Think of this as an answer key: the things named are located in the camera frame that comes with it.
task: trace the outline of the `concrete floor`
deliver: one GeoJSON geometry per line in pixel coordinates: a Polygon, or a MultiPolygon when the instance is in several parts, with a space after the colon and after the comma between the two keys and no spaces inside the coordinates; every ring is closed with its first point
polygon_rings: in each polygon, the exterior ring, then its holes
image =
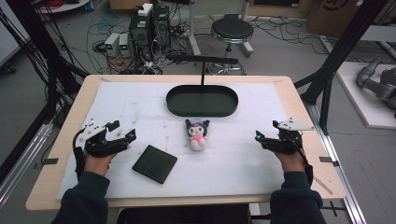
{"type": "MultiPolygon", "coordinates": [[[[127,29],[128,12],[111,11],[107,1],[95,4],[94,12],[86,12],[82,8],[59,13],[56,15],[59,28],[64,39],[80,63],[91,74],[102,72],[100,67],[106,67],[106,58],[92,51],[92,44],[98,40],[106,40],[104,23],[117,24],[113,32],[127,29]]],[[[200,17],[196,20],[197,42],[203,55],[222,56],[225,44],[211,37],[209,34],[212,19],[200,17]]],[[[249,76],[288,76],[293,81],[300,80],[316,72],[327,58],[323,45],[317,38],[307,38],[304,43],[288,43],[281,37],[279,24],[289,21],[268,20],[260,22],[260,28],[255,28],[253,38],[249,41],[255,52],[249,57],[238,47],[233,48],[232,55],[237,58],[246,69],[249,76]]],[[[304,28],[304,21],[294,21],[281,26],[285,38],[313,36],[304,28]]],[[[350,61],[370,61],[374,56],[381,55],[384,62],[394,63],[382,49],[373,47],[375,43],[361,42],[351,53],[350,61]]],[[[2,70],[0,74],[0,137],[3,143],[0,162],[17,144],[25,130],[44,105],[44,84],[36,76],[30,62],[22,52],[12,60],[17,68],[16,74],[7,74],[2,70]]],[[[166,74],[200,74],[201,66],[193,63],[171,64],[163,69],[166,74]]],[[[345,170],[347,179],[355,193],[359,206],[367,223],[389,224],[396,223],[396,177],[393,171],[396,153],[395,130],[366,128],[349,100],[345,90],[337,78],[333,81],[332,99],[329,111],[328,128],[330,138],[337,151],[340,162],[345,170]]],[[[43,146],[39,156],[35,158],[32,167],[28,169],[19,185],[14,189],[4,207],[0,210],[0,222],[8,223],[50,223],[56,211],[32,212],[26,210],[24,204],[39,175],[34,169],[41,154],[59,132],[55,128],[48,143],[43,146]]],[[[343,206],[342,202],[333,202],[335,206],[343,206]]],[[[260,204],[261,214],[269,213],[269,205],[260,204]]],[[[115,223],[118,210],[110,209],[108,223],[115,223]]],[[[344,211],[323,210],[328,223],[350,223],[344,211]]]]}

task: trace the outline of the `kuromi plush toy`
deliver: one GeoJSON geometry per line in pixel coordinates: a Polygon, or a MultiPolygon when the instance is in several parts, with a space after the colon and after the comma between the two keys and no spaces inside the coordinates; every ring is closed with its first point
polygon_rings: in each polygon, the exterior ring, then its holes
{"type": "Polygon", "coordinates": [[[202,151],[205,149],[205,136],[209,120],[201,121],[200,119],[186,119],[187,132],[191,140],[191,149],[202,151]]]}

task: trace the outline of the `black metal frame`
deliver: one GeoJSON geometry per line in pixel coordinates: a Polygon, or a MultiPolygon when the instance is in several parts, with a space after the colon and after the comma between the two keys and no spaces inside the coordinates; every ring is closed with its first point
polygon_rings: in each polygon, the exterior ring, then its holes
{"type": "Polygon", "coordinates": [[[327,119],[332,92],[332,79],[350,51],[361,40],[361,37],[387,2],[387,0],[364,0],[361,8],[319,70],[311,76],[294,83],[296,89],[311,83],[306,92],[301,94],[302,100],[309,105],[315,105],[318,97],[323,92],[319,126],[326,135],[328,134],[327,119]]]}

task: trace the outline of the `electronic equipment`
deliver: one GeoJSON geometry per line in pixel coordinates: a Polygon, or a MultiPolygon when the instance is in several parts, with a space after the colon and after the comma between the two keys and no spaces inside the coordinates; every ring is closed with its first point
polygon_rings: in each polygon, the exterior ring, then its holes
{"type": "Polygon", "coordinates": [[[149,16],[151,10],[152,10],[152,4],[150,3],[145,3],[143,4],[143,9],[140,9],[137,11],[137,15],[139,16],[149,16]]]}
{"type": "Polygon", "coordinates": [[[169,38],[169,6],[158,6],[153,11],[155,39],[163,49],[171,47],[169,38]]]}
{"type": "Polygon", "coordinates": [[[151,49],[155,49],[154,24],[152,21],[152,10],[147,16],[134,14],[129,26],[129,33],[134,46],[137,48],[138,58],[142,57],[145,61],[152,61],[153,55],[151,49]]]}
{"type": "Polygon", "coordinates": [[[120,34],[120,54],[122,57],[131,57],[129,34],[120,34]]]}
{"type": "Polygon", "coordinates": [[[120,53],[120,34],[111,34],[105,41],[105,47],[109,57],[117,57],[120,53]]]}

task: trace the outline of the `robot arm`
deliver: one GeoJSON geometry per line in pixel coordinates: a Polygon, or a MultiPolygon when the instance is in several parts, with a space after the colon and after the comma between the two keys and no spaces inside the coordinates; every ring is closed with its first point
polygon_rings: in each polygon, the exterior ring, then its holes
{"type": "Polygon", "coordinates": [[[395,87],[390,84],[392,77],[393,79],[396,79],[396,74],[394,71],[392,71],[394,69],[386,70],[382,74],[382,77],[387,77],[386,79],[382,80],[383,78],[381,78],[380,83],[372,81],[370,78],[375,73],[375,69],[380,63],[381,59],[376,58],[372,60],[367,66],[363,67],[358,74],[356,84],[361,88],[372,91],[379,99],[387,101],[396,94],[395,87]]]}
{"type": "Polygon", "coordinates": [[[118,120],[113,123],[101,125],[95,120],[91,120],[90,123],[82,130],[80,130],[73,139],[73,152],[76,158],[76,173],[77,179],[81,176],[85,166],[85,155],[90,154],[96,158],[106,157],[115,153],[122,152],[128,148],[128,145],[136,139],[135,130],[131,130],[123,138],[116,139],[113,141],[106,140],[107,130],[112,132],[113,130],[120,127],[118,120]],[[80,142],[85,141],[84,150],[81,147],[76,147],[77,139],[80,142]]]}
{"type": "Polygon", "coordinates": [[[258,141],[262,148],[270,151],[283,153],[286,155],[298,152],[304,161],[304,168],[308,178],[309,185],[312,185],[314,180],[314,169],[306,159],[303,149],[303,138],[300,135],[301,130],[313,130],[314,127],[303,124],[299,121],[288,119],[283,122],[273,120],[273,126],[279,129],[279,139],[267,138],[264,134],[256,131],[256,141],[258,141]]]}

